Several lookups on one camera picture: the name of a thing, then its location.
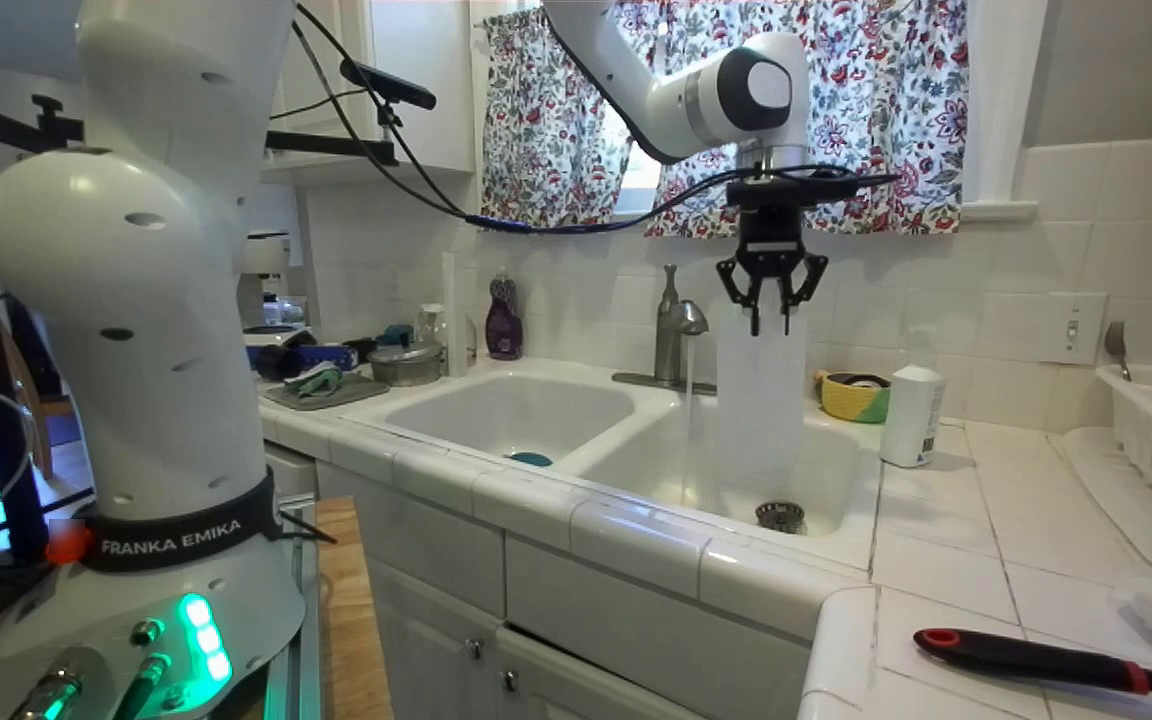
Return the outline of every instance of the sink basin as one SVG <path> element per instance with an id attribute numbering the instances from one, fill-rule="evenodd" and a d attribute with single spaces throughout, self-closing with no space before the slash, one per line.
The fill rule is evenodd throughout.
<path id="1" fill-rule="evenodd" d="M 637 404 L 621 389 L 490 378 L 390 412 L 384 424 L 543 469 L 631 412 Z"/>
<path id="2" fill-rule="evenodd" d="M 878 460 L 866 460 L 870 453 L 848 433 L 813 415 L 789 469 L 735 478 L 720 458 L 720 410 L 697 401 L 661 415 L 580 478 L 741 526 L 756 526 L 756 510 L 770 502 L 792 502 L 803 510 L 798 536 L 828 536 L 866 502 L 859 484 L 878 471 Z"/>

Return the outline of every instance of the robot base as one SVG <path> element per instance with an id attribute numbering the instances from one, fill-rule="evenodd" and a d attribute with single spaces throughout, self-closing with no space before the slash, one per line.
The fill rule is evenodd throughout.
<path id="1" fill-rule="evenodd" d="M 207 717 L 302 623 L 289 554 L 263 536 L 166 574 L 70 563 L 0 623 L 0 720 Z"/>

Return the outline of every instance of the sink drain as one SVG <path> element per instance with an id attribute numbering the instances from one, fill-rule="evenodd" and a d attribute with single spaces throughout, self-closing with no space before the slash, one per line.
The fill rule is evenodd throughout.
<path id="1" fill-rule="evenodd" d="M 803 527 L 803 504 L 792 502 L 770 502 L 756 510 L 762 527 L 773 532 L 802 532 Z"/>
<path id="2" fill-rule="evenodd" d="M 531 465 L 531 469 L 549 469 L 553 465 L 553 458 L 543 458 L 543 453 L 513 453 L 508 460 Z"/>

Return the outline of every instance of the brush handle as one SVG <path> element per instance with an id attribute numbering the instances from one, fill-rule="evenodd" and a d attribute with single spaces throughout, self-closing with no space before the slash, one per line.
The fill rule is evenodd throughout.
<path id="1" fill-rule="evenodd" d="M 930 658 L 942 658 L 943 664 L 984 674 L 984 675 L 1098 685 L 1098 688 L 1120 688 L 1120 692 L 1139 692 L 1139 696 L 1152 688 L 1152 675 L 1139 664 L 1118 662 L 1118 658 L 1028 646 L 1028 641 L 963 631 L 963 629 L 922 629 L 912 641 Z"/>

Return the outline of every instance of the faucet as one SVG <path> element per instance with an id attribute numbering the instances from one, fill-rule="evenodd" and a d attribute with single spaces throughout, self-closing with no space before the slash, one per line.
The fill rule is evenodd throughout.
<path id="1" fill-rule="evenodd" d="M 645 372 L 618 372 L 618 383 L 652 383 L 652 389 L 685 389 L 685 342 L 703 335 L 710 320 L 699 303 L 678 294 L 678 265 L 663 265 L 663 294 L 655 303 L 655 359 L 652 378 Z"/>

